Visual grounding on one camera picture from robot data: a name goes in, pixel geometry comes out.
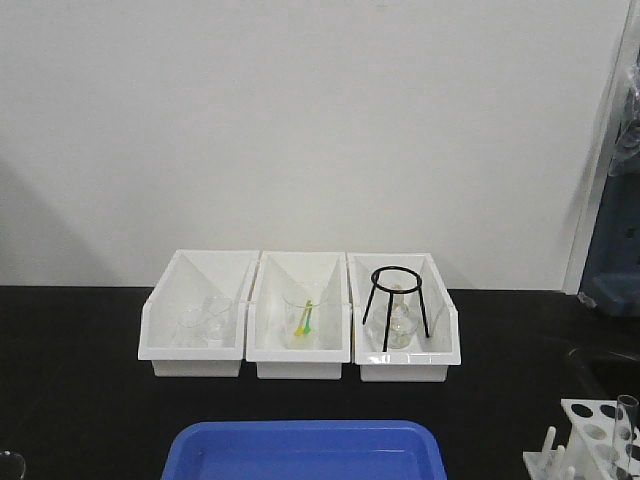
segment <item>plastic bag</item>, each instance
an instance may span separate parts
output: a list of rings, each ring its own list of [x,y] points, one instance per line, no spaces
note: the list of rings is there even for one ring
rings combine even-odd
[[[640,68],[628,72],[629,94],[625,102],[620,133],[609,165],[612,177],[640,172]]]

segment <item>test tube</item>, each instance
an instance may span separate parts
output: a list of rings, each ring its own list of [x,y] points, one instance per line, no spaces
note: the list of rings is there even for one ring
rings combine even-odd
[[[620,395],[616,404],[609,466],[609,474],[615,480],[631,479],[629,466],[637,415],[638,400],[631,395]]]

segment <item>white plastic tray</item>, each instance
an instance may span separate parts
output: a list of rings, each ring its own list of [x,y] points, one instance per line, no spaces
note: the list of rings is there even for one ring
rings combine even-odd
[[[320,285],[326,295],[320,345],[290,349],[284,341],[283,295],[294,284]],[[247,320],[247,360],[260,378],[340,379],[351,359],[351,309],[345,254],[263,252]]]
[[[238,376],[258,256],[258,251],[177,250],[142,309],[138,358],[151,360],[157,376]],[[207,347],[176,347],[180,312],[207,296],[233,301],[233,335]]]
[[[449,365],[460,364],[458,311],[442,282],[433,257],[420,254],[348,253],[349,278],[353,299],[355,363],[366,382],[443,382]],[[430,338],[420,325],[415,337],[404,349],[387,352],[372,348],[365,335],[362,318],[371,291],[371,274],[383,266],[409,268],[422,277]],[[417,293],[406,301],[417,301]],[[388,295],[377,290],[370,311],[388,302]]]

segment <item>white storage bin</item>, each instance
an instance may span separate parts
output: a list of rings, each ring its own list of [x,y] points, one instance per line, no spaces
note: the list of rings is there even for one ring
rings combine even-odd
[[[142,309],[138,358],[161,377],[236,377],[258,251],[178,250]]]
[[[442,282],[435,262],[430,254],[369,254],[348,253],[349,278],[353,300],[353,325],[355,363],[360,365],[360,378],[365,382],[442,382],[447,377],[449,365],[460,364],[460,340],[458,335],[458,312]],[[430,338],[424,334],[420,321],[411,343],[402,349],[374,348],[366,334],[362,318],[371,292],[371,274],[380,267],[400,266],[413,270],[422,278],[422,294],[425,304]],[[387,282],[405,282],[403,272],[385,272]],[[417,292],[403,295],[407,305],[419,308]],[[389,301],[389,294],[376,289],[367,316]]]
[[[259,378],[341,378],[351,359],[344,253],[263,252],[251,300],[246,358]]]

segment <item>white wall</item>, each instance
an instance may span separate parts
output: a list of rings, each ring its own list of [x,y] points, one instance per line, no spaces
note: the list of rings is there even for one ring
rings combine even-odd
[[[432,252],[560,289],[627,0],[5,1],[0,283],[176,248]]]

